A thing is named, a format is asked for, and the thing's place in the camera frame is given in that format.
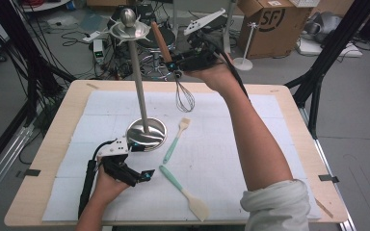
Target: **cardboard box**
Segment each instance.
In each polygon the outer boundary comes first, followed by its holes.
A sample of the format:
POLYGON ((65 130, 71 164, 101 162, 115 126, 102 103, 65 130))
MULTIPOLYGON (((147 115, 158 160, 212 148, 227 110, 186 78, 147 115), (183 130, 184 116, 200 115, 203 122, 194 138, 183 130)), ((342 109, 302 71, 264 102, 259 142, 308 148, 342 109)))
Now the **cardboard box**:
POLYGON ((119 5, 134 5, 135 0, 87 0, 88 6, 116 7, 119 5))
POLYGON ((255 29, 249 44, 247 59, 281 57, 294 48, 312 8, 297 8, 289 0, 239 0, 239 9, 245 14, 237 45, 245 50, 251 28, 255 29))

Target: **white sleeve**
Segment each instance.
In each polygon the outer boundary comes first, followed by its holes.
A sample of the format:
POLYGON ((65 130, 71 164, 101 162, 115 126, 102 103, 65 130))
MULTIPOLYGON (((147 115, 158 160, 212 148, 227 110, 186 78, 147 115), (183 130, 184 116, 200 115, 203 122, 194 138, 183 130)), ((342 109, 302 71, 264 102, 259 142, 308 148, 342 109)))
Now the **white sleeve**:
POLYGON ((308 230, 307 187, 300 180, 282 181, 265 189, 244 192, 242 208, 251 215, 246 231, 308 230))

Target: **orange handle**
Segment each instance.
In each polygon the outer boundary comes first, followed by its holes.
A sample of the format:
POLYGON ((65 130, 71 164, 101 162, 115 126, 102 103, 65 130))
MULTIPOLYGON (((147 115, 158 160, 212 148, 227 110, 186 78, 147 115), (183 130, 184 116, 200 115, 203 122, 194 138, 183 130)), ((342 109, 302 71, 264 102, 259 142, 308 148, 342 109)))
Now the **orange handle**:
POLYGON ((170 51, 168 50, 167 44, 164 41, 164 38, 159 31, 158 25, 156 22, 151 22, 151 28, 154 32, 155 39, 157 40, 158 47, 160 48, 162 58, 164 58, 165 63, 172 62, 170 51))

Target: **wooden spatula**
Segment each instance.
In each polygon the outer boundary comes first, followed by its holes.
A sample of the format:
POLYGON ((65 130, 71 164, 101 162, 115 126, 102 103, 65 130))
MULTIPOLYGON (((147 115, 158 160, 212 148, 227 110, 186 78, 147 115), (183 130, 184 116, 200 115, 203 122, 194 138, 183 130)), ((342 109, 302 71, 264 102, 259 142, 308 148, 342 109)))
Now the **wooden spatula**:
POLYGON ((189 209, 192 211, 192 213, 197 216, 197 218, 200 219, 200 221, 204 221, 206 218, 209 216, 209 208, 203 202, 202 200, 193 197, 188 191, 186 191, 180 184, 179 182, 175 179, 175 177, 170 173, 166 167, 160 166, 160 170, 164 175, 171 181, 173 185, 176 186, 177 189, 179 189, 185 197, 188 199, 188 204, 189 204, 189 209))

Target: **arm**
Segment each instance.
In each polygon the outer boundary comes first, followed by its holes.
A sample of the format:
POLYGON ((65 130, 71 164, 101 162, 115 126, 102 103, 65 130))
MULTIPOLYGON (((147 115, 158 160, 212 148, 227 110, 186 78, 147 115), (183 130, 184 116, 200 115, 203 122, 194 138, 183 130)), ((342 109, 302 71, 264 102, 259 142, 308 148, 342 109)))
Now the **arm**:
POLYGON ((104 168, 100 167, 95 190, 77 222, 75 230, 101 230, 101 221, 107 205, 128 187, 127 184, 118 182, 109 176, 105 173, 104 168))
POLYGON ((276 140, 225 64, 186 74, 201 79, 225 100, 249 191, 293 179, 276 140))

